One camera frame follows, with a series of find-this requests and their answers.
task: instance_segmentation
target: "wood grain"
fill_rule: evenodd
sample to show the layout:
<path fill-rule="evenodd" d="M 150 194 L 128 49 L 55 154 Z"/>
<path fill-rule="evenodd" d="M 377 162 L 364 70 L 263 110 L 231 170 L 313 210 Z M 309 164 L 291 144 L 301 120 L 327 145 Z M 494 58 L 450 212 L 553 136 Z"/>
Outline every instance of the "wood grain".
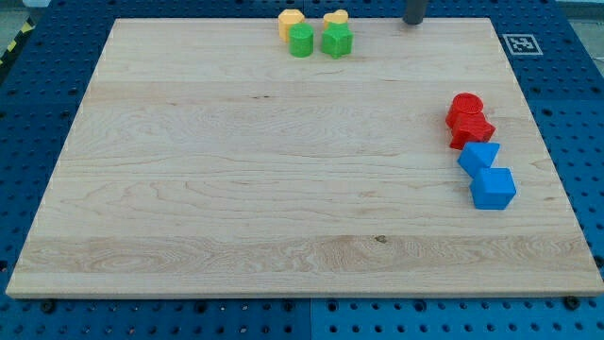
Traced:
<path fill-rule="evenodd" d="M 333 60 L 319 38 L 292 58 L 273 20 L 117 20 L 8 294 L 602 293 L 490 22 L 350 25 L 354 52 Z M 503 212 L 473 208 L 447 147 L 466 91 L 517 184 Z"/>

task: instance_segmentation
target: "toy block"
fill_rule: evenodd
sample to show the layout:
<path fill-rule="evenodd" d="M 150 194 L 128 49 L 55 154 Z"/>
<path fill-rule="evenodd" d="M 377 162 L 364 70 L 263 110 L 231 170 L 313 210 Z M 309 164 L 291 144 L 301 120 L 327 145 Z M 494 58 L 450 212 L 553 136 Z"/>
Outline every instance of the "toy block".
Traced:
<path fill-rule="evenodd" d="M 453 98 L 449 112 L 446 115 L 446 124 L 453 128 L 458 118 L 479 114 L 482 112 L 482 100 L 475 94 L 460 93 Z"/>
<path fill-rule="evenodd" d="M 278 16 L 279 38 L 288 43 L 290 41 L 290 28 L 303 22 L 304 14 L 300 10 L 284 9 Z"/>
<path fill-rule="evenodd" d="M 290 53 L 294 57 L 304 58 L 312 54 L 314 46 L 312 26 L 306 23 L 295 24 L 290 28 Z"/>
<path fill-rule="evenodd" d="M 463 147 L 457 163 L 474 178 L 479 169 L 491 167 L 498 151 L 499 143 L 468 142 Z"/>
<path fill-rule="evenodd" d="M 474 206 L 481 210 L 504 210 L 516 195 L 508 168 L 482 168 L 470 184 Z"/>
<path fill-rule="evenodd" d="M 348 24 L 331 23 L 323 32 L 321 51 L 331 55 L 334 59 L 338 59 L 352 52 L 352 41 L 353 34 L 348 29 Z"/>
<path fill-rule="evenodd" d="M 462 150 L 468 142 L 489 142 L 495 133 L 495 127 L 487 122 L 484 114 L 477 113 L 458 119 L 451 134 L 453 139 L 449 145 L 452 148 Z"/>
<path fill-rule="evenodd" d="M 329 24 L 346 24 L 348 23 L 348 12 L 344 9 L 338 9 L 333 13 L 327 13 L 323 16 L 323 29 L 327 29 Z"/>

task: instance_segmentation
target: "black cylinder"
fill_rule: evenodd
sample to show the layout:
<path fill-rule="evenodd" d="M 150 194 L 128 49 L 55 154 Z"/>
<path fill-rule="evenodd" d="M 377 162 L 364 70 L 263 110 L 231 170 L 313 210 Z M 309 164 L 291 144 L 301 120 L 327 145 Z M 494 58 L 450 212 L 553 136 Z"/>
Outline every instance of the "black cylinder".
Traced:
<path fill-rule="evenodd" d="M 424 21 L 428 0 L 407 0 L 403 21 L 408 25 L 419 25 Z"/>

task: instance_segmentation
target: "blue block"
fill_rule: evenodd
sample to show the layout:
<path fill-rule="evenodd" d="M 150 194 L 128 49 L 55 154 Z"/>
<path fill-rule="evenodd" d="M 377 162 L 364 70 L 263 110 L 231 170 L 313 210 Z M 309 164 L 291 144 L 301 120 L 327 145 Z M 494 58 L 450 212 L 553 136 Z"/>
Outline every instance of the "blue block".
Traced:
<path fill-rule="evenodd" d="M 474 178 L 479 169 L 491 167 L 498 151 L 499 143 L 468 142 L 463 147 L 457 163 Z"/>
<path fill-rule="evenodd" d="M 516 195 L 508 168 L 482 168 L 470 184 L 474 205 L 482 210 L 504 210 Z"/>

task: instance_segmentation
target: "green block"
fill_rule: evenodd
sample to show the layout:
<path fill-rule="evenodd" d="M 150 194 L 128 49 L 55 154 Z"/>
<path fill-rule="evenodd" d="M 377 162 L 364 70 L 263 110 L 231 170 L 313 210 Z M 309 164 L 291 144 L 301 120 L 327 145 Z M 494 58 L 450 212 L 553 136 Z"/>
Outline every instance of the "green block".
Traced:
<path fill-rule="evenodd" d="M 354 35 L 348 29 L 348 24 L 329 23 L 323 32 L 321 51 L 337 59 L 352 52 L 352 40 Z"/>
<path fill-rule="evenodd" d="M 312 26 L 306 23 L 290 27 L 290 53 L 294 57 L 304 58 L 312 54 L 314 45 Z"/>

